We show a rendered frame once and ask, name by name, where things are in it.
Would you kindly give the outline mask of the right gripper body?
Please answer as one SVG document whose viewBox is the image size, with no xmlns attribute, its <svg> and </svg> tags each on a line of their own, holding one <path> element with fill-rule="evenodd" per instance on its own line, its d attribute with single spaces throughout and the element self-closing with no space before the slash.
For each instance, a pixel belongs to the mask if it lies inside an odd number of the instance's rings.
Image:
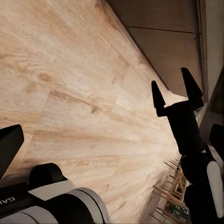
<svg viewBox="0 0 224 224">
<path fill-rule="evenodd" d="M 189 99 L 156 112 L 158 117 L 168 117 L 175 140 L 185 140 L 200 134 L 194 111 L 202 106 L 204 106 L 202 99 L 197 102 Z"/>
</svg>

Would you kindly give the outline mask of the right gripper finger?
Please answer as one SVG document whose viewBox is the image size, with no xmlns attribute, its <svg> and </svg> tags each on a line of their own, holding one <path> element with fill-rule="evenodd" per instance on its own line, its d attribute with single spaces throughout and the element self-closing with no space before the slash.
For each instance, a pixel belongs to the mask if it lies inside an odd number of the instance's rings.
<svg viewBox="0 0 224 224">
<path fill-rule="evenodd" d="M 152 81 L 151 85 L 154 98 L 154 107 L 157 111 L 163 110 L 164 106 L 166 105 L 166 102 L 158 88 L 156 81 Z"/>
<path fill-rule="evenodd" d="M 199 90 L 196 85 L 194 78 L 190 74 L 188 68 L 182 68 L 183 78 L 185 82 L 185 88 L 187 91 L 188 99 L 192 100 L 192 102 L 197 102 L 202 99 L 202 92 Z"/>
</svg>

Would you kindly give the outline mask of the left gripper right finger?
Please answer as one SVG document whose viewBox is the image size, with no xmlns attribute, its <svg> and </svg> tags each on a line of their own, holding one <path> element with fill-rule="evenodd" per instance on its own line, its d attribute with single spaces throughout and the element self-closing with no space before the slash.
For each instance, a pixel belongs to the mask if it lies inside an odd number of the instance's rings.
<svg viewBox="0 0 224 224">
<path fill-rule="evenodd" d="M 213 124 L 209 140 L 224 161 L 224 126 Z"/>
</svg>

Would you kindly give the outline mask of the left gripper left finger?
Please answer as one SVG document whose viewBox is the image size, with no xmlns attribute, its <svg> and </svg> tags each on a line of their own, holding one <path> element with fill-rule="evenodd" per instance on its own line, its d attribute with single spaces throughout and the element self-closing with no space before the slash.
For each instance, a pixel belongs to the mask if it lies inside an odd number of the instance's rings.
<svg viewBox="0 0 224 224">
<path fill-rule="evenodd" d="M 0 180 L 24 143 L 20 124 L 0 129 Z"/>
</svg>

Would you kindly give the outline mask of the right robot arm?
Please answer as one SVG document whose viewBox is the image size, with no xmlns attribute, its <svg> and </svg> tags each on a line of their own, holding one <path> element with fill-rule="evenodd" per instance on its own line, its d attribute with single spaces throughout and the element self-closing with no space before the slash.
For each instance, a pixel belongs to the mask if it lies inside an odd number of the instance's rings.
<svg viewBox="0 0 224 224">
<path fill-rule="evenodd" d="M 184 193 L 184 203 L 189 209 L 190 224 L 224 224 L 224 191 L 219 164 L 213 160 L 208 143 L 204 142 L 197 118 L 204 108 L 202 92 L 188 68 L 182 68 L 188 101 L 168 107 L 152 81 L 154 107 L 158 117 L 168 117 L 171 130 L 183 155 L 181 166 L 190 185 Z"/>
</svg>

